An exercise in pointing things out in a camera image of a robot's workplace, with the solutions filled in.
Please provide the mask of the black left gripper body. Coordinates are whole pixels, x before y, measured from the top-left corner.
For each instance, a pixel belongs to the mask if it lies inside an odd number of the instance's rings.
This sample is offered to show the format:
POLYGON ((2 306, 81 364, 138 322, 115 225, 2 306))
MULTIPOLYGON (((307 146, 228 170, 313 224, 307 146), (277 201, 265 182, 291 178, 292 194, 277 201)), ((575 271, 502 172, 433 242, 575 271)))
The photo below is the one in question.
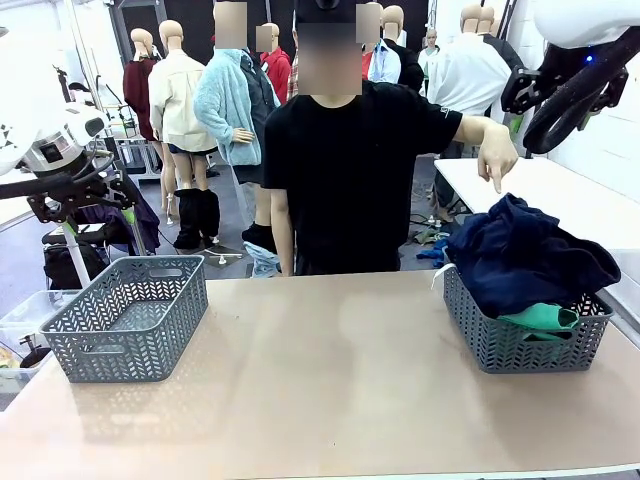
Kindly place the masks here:
POLYGON ((113 195, 102 173, 91 173, 74 179, 70 174, 57 174, 47 179, 44 197, 68 206, 113 205, 113 195))

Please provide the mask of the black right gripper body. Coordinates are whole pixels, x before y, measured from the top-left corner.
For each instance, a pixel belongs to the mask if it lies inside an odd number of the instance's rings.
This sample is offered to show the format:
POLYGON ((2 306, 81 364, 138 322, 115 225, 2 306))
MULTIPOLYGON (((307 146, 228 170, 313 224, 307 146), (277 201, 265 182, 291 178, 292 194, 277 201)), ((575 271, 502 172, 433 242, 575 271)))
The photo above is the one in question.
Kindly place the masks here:
POLYGON ((600 45, 573 49, 548 43, 542 61, 542 86, 556 89, 592 64, 601 51, 600 45))

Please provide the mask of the person's left hand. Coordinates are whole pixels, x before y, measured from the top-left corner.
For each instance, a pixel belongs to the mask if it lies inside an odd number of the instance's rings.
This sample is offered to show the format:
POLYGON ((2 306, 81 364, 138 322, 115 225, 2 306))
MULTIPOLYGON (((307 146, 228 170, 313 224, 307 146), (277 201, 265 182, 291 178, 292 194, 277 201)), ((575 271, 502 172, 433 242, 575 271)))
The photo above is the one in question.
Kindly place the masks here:
POLYGON ((494 190, 502 193, 502 182, 519 159, 511 141, 510 131, 505 125, 490 120, 483 131, 478 153, 478 174, 491 182, 494 190))

